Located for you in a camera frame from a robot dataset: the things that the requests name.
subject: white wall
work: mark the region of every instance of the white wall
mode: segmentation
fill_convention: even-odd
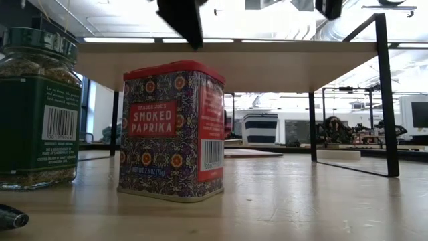
[[[102,130],[112,123],[113,90],[91,81],[86,131],[94,135],[94,140],[102,138]],[[122,120],[123,92],[119,93],[118,121]]]

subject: wooden tabletop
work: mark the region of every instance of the wooden tabletop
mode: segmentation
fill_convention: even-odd
[[[76,71],[121,91],[123,74],[178,60],[196,60],[226,78],[225,92],[311,92],[376,56],[374,42],[84,43]]]
[[[259,157],[281,157],[282,153],[269,151],[258,151],[252,149],[225,149],[225,158],[259,158]]]
[[[387,179],[312,164],[309,155],[226,159],[224,193],[180,204],[116,192],[118,164],[118,157],[83,161],[70,185],[0,192],[0,203],[30,217],[26,227],[0,232],[0,240],[425,241],[428,236],[426,165],[402,161],[400,179]],[[386,168],[385,160],[367,158],[353,165]]]

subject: green label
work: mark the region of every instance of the green label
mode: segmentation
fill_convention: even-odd
[[[77,86],[41,76],[0,78],[0,173],[75,167],[80,95]]]

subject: spice tin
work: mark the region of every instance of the spice tin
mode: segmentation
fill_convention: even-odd
[[[194,61],[125,73],[118,191],[176,202],[223,191],[224,83]]]

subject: seasoning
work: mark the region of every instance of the seasoning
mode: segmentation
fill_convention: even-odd
[[[11,28],[0,60],[0,189],[72,181],[78,157],[82,83],[77,47],[44,31]]]
[[[222,192],[224,78],[180,61],[124,80],[118,191],[176,202]]]

